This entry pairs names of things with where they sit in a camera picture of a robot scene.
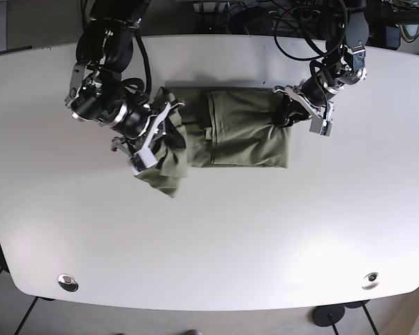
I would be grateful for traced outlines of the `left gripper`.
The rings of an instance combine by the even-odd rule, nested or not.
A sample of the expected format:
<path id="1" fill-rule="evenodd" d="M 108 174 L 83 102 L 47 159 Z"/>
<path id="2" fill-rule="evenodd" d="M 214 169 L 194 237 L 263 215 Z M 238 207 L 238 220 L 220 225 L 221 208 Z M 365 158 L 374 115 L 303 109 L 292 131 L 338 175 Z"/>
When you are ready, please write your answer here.
<path id="1" fill-rule="evenodd" d="M 332 120 L 332 99 L 346 85 L 354 85 L 367 76 L 365 47 L 338 47 L 321 61 L 309 63 L 310 78 L 298 85 L 276 86 L 282 95 L 281 106 L 273 115 L 275 126 L 293 126 L 312 118 Z"/>

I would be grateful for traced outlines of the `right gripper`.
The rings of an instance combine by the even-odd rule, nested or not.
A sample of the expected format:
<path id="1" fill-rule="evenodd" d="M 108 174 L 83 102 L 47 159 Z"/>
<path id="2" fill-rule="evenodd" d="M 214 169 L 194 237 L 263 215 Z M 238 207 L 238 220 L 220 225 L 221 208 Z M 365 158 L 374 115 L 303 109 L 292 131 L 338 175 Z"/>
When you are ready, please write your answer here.
<path id="1" fill-rule="evenodd" d="M 66 107 L 78 121 L 95 121 L 121 135 L 122 144 L 134 154 L 154 131 L 153 139 L 162 139 L 171 149 L 185 149 L 186 140 L 169 118 L 158 126 L 165 101 L 150 104 L 152 76 L 145 66 L 146 80 L 137 77 L 121 79 L 121 74 L 97 65 L 76 64 L 73 67 Z"/>

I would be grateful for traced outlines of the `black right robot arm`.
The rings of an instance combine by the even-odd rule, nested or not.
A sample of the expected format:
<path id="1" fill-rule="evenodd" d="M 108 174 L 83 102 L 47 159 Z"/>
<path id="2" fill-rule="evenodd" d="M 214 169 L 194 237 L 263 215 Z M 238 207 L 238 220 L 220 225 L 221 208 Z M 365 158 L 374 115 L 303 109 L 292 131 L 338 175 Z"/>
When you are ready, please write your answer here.
<path id="1" fill-rule="evenodd" d="M 79 121 L 96 121 L 122 135 L 133 153 L 159 110 L 148 102 L 152 76 L 139 26 L 149 1 L 95 1 L 76 47 L 66 107 Z M 122 79 L 137 45 L 145 79 Z"/>

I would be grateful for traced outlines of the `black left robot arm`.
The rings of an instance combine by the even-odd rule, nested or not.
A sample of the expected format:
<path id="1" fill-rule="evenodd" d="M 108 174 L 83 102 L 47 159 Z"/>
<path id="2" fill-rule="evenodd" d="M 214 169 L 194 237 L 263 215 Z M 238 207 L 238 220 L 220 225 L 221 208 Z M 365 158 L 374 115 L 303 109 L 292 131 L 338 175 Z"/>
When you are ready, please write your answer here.
<path id="1" fill-rule="evenodd" d="M 322 1 L 317 7 L 299 5 L 283 11 L 292 15 L 307 45 L 316 54 L 312 57 L 293 56 L 280 45 L 277 27 L 273 39 L 278 50 L 293 61 L 309 63 L 310 77 L 298 85 L 276 86 L 282 94 L 282 107 L 274 116 L 274 124 L 288 128 L 310 120 L 316 132 L 327 135 L 332 125 L 332 99 L 346 86 L 363 81 L 367 76 L 365 45 L 369 26 L 365 17 L 366 1 Z M 325 41 L 322 51 L 304 27 L 303 12 L 313 9 L 318 16 L 318 32 Z"/>

